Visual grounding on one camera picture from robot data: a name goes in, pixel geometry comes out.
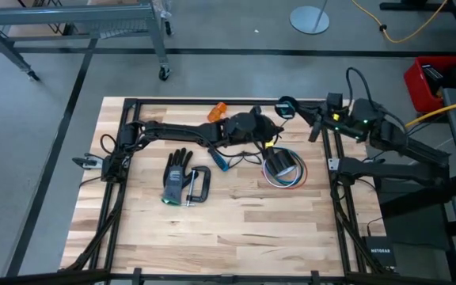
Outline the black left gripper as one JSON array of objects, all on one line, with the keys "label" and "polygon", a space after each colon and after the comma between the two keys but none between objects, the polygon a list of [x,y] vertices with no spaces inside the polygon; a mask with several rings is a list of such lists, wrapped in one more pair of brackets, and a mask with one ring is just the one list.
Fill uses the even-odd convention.
[{"label": "black left gripper", "polygon": [[264,115],[256,115],[256,147],[261,151],[262,158],[268,157],[267,143],[276,144],[277,139],[284,131],[285,121],[281,124],[275,125],[275,123]]}]

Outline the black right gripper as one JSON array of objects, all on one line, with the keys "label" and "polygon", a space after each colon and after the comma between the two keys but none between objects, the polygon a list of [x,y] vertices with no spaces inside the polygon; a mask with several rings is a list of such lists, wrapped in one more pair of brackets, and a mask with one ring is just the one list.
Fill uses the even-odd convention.
[{"label": "black right gripper", "polygon": [[308,141],[315,143],[323,127],[336,129],[348,116],[349,107],[339,109],[320,106],[319,101],[297,101],[291,102],[294,110],[311,126]]}]

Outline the clear safety glasses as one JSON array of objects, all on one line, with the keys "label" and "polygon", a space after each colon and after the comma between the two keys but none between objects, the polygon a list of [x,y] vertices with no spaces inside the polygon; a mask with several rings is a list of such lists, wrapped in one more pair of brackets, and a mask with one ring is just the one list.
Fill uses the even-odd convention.
[{"label": "clear safety glasses", "polygon": [[261,165],[263,163],[263,159],[260,157],[261,152],[250,153],[247,151],[242,151],[239,154],[235,154],[231,157],[228,161],[228,167],[231,169],[238,165],[241,162],[248,162],[254,165]]}]

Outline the black and blue screwdriver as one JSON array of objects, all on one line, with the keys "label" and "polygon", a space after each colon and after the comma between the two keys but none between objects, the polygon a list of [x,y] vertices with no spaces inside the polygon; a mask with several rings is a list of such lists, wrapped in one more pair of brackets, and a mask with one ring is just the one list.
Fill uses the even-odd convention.
[{"label": "black and blue screwdriver", "polygon": [[217,152],[216,149],[214,148],[208,148],[207,149],[207,152],[209,153],[209,155],[211,155],[213,161],[215,162],[215,164],[223,171],[223,172],[226,172],[230,169],[228,163],[226,162],[226,160],[222,157],[221,154],[219,154]]}]

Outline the black C-clamp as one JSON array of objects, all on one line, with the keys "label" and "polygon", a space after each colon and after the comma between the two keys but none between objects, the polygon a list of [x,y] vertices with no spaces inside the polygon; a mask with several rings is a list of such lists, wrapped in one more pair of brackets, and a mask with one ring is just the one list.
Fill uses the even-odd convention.
[{"label": "black C-clamp", "polygon": [[[194,190],[196,174],[200,174],[200,173],[203,174],[201,193],[199,196],[194,196],[193,190]],[[201,166],[193,167],[192,168],[192,180],[189,185],[188,194],[186,195],[185,206],[190,207],[194,203],[204,203],[207,200],[208,195],[209,195],[210,183],[211,183],[211,171],[207,166],[201,165]]]}]

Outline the round grey floor stand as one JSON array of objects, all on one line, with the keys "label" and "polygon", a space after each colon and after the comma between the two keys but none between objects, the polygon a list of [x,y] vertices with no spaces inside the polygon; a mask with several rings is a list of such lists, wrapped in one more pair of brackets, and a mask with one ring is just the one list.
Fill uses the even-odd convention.
[{"label": "round grey floor stand", "polygon": [[330,26],[330,18],[325,12],[329,0],[322,0],[319,7],[299,6],[290,16],[291,26],[299,32],[307,35],[317,35],[325,32]]}]

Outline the red plastic bin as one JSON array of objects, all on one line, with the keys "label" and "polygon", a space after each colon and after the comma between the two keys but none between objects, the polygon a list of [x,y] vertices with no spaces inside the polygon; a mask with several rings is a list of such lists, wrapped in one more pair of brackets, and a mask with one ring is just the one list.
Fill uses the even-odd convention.
[{"label": "red plastic bin", "polygon": [[[431,80],[425,69],[433,68],[443,76]],[[456,56],[419,56],[405,71],[404,80],[414,109],[418,113],[429,113],[443,107],[443,99],[437,96],[441,87],[448,85],[450,69],[456,67]]]}]

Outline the black and grey work glove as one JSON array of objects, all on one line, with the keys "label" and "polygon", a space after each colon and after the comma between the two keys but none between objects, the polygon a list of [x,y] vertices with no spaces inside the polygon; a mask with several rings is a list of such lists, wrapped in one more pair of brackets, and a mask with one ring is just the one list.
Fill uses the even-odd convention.
[{"label": "black and grey work glove", "polygon": [[198,174],[193,171],[185,172],[192,155],[193,152],[187,151],[185,148],[177,149],[174,153],[169,154],[163,175],[164,192],[161,196],[163,203],[180,206],[183,188],[198,177]]}]

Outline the black device box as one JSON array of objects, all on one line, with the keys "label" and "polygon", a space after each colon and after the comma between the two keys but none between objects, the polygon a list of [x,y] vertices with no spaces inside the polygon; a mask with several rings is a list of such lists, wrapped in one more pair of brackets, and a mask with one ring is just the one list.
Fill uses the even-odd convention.
[{"label": "black device box", "polygon": [[442,88],[445,82],[443,75],[430,64],[422,65],[421,68],[431,93],[435,97],[443,97]]}]

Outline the grey metal cart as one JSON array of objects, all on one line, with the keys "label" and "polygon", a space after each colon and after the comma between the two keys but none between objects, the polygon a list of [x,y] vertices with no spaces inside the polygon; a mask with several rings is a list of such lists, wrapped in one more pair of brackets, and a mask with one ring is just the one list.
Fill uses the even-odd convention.
[{"label": "grey metal cart", "polygon": [[158,57],[158,78],[166,81],[171,68],[164,35],[173,34],[170,18],[164,0],[0,0],[0,53],[38,82],[16,42],[147,36]]}]

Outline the black duct tape roll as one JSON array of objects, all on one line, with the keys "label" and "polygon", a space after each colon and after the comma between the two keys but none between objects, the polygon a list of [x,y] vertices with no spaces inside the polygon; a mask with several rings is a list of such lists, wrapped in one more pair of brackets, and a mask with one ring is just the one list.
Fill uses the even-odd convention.
[{"label": "black duct tape roll", "polygon": [[295,170],[297,163],[288,150],[270,148],[265,168],[272,176],[281,177]]}]

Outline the black Netgear switch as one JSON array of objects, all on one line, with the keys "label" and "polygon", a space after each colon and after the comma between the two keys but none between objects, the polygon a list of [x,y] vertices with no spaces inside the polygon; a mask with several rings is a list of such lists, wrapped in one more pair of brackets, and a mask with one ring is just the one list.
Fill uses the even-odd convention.
[{"label": "black Netgear switch", "polygon": [[366,236],[363,240],[371,255],[384,267],[395,268],[393,245],[386,236]]}]

